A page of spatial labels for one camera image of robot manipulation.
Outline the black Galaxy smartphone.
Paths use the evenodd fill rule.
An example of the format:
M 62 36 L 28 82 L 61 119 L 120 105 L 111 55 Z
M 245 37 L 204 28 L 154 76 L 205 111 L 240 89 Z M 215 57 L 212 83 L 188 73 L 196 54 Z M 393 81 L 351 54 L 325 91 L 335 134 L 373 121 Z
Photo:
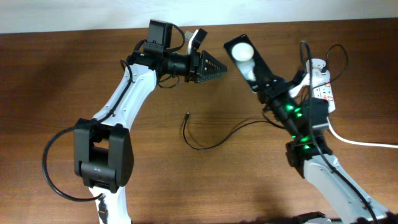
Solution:
M 252 92 L 256 93 L 267 84 L 273 85 L 282 80 L 272 73 L 246 34 L 224 43 L 223 47 Z

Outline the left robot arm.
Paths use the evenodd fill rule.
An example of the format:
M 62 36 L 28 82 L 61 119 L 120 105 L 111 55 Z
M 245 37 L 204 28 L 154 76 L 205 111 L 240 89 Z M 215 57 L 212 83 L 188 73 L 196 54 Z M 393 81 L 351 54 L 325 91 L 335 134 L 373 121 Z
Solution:
M 169 22 L 151 20 L 148 36 L 121 62 L 123 78 L 91 120 L 79 119 L 74 137 L 74 171 L 93 195 L 100 223 L 131 223 L 126 190 L 133 166 L 130 130 L 148 95 L 169 78 L 201 83 L 221 77 L 226 66 L 198 49 L 207 33 L 183 39 L 187 52 L 171 48 Z

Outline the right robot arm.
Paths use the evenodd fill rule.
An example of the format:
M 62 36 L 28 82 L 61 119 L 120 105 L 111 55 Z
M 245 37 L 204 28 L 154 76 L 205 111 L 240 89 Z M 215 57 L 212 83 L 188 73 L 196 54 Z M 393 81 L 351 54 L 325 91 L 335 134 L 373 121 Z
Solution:
M 315 95 L 301 105 L 294 101 L 302 86 L 316 89 L 325 83 L 323 78 L 306 75 L 297 86 L 281 77 L 248 83 L 292 136 L 286 145 L 289 164 L 320 191 L 343 223 L 397 223 L 397 215 L 370 197 L 327 146 L 323 130 L 330 127 L 328 102 Z

